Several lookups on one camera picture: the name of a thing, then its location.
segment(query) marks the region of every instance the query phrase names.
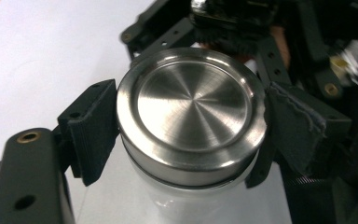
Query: silver lid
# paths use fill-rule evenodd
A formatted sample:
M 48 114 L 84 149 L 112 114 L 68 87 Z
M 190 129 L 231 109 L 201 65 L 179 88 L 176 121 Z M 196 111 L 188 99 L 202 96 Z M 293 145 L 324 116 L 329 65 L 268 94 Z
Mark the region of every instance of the silver lid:
M 255 75 L 207 49 L 168 49 L 121 81 L 117 117 L 124 146 L 147 174 L 182 188 L 240 175 L 267 129 Z

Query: metal lid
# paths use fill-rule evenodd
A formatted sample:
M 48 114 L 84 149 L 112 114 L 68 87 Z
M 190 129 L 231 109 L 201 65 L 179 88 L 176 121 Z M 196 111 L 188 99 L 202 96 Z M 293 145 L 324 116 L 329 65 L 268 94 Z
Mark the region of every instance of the metal lid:
M 240 175 L 267 128 L 255 75 L 207 49 L 168 49 L 121 81 L 117 117 L 124 146 L 147 174 L 182 188 L 209 188 Z

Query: jar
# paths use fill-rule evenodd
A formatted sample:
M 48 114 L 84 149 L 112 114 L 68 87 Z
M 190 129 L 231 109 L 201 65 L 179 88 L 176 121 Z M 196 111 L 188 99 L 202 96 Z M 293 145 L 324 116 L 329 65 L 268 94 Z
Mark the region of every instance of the jar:
M 167 49 L 117 91 L 132 164 L 161 213 L 197 223 L 250 173 L 265 137 L 265 93 L 243 64 L 209 49 Z

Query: cylindrical object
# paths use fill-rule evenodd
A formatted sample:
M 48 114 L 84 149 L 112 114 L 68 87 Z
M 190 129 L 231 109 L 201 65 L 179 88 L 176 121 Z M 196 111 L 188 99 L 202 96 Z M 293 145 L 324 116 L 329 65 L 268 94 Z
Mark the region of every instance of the cylindrical object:
M 255 75 L 227 55 L 168 49 L 124 76 L 117 118 L 124 146 L 147 175 L 180 189 L 212 189 L 255 158 L 267 129 L 264 98 Z

